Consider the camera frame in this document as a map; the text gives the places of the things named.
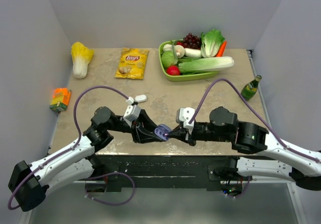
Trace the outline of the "purple earbud charging case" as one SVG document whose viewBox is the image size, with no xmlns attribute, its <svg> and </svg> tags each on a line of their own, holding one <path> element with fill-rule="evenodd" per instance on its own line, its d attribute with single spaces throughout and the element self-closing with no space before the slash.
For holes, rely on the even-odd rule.
<svg viewBox="0 0 321 224">
<path fill-rule="evenodd" d="M 171 128 L 165 124 L 160 124 L 154 129 L 154 133 L 161 138 L 163 141 L 168 141 L 168 134 L 171 132 Z"/>
</svg>

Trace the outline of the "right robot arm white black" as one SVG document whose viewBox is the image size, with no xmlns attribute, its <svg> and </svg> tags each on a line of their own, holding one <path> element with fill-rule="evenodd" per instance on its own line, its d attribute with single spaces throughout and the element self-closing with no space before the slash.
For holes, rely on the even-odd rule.
<svg viewBox="0 0 321 224">
<path fill-rule="evenodd" d="M 197 141 L 227 142 L 239 153 L 262 157 L 238 157 L 235 162 L 217 172 L 227 179 L 266 176 L 294 182 L 303 189 L 320 190 L 319 151 L 304 149 L 284 141 L 257 124 L 239 121 L 237 114 L 222 106 L 210 112 L 208 122 L 193 122 L 192 130 L 189 130 L 187 124 L 191 117 L 188 110 L 179 116 L 184 122 L 165 134 L 165 137 L 178 139 L 191 146 Z"/>
</svg>

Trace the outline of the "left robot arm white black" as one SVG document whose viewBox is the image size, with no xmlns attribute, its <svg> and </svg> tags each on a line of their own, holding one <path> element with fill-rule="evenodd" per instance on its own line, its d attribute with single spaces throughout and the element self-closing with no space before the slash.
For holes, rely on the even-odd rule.
<svg viewBox="0 0 321 224">
<path fill-rule="evenodd" d="M 139 144 L 168 140 L 167 134 L 137 105 L 129 105 L 123 116 L 100 107 L 90 127 L 72 143 L 38 161 L 28 164 L 23 160 L 14 166 L 8 184 L 12 192 L 8 208 L 27 212 L 57 188 L 80 179 L 100 179 L 104 168 L 95 154 L 114 139 L 110 131 L 129 133 Z"/>
</svg>

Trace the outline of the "white earbud charging case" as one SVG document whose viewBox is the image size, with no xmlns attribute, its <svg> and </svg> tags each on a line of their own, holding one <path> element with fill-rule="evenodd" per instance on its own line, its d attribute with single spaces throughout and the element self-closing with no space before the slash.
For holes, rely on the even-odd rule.
<svg viewBox="0 0 321 224">
<path fill-rule="evenodd" d="M 135 102 L 141 103 L 141 102 L 146 102 L 147 101 L 147 96 L 145 94 L 138 95 L 134 98 Z"/>
</svg>

